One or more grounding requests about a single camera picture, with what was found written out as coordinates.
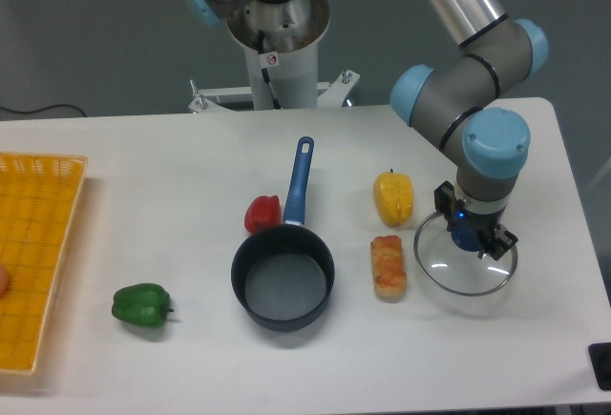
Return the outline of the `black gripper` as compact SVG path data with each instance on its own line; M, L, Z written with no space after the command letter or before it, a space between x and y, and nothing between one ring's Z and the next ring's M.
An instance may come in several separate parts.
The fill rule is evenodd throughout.
M508 202L474 199L444 181L433 192L435 211L448 222L454 243L478 243L477 256L499 260L517 244L517 236L499 224Z

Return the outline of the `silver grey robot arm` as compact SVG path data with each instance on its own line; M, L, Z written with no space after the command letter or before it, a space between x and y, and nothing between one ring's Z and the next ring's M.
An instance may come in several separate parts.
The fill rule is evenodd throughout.
M225 21L242 46L256 109L322 104L317 46L329 24L327 0L185 1L203 23ZM516 245L500 219L526 162L530 130L494 102L545 63L549 44L539 26L509 18L498 0L430 1L461 57L442 72L409 68L390 105L457 168L454 184L434 194L454 243L499 259Z

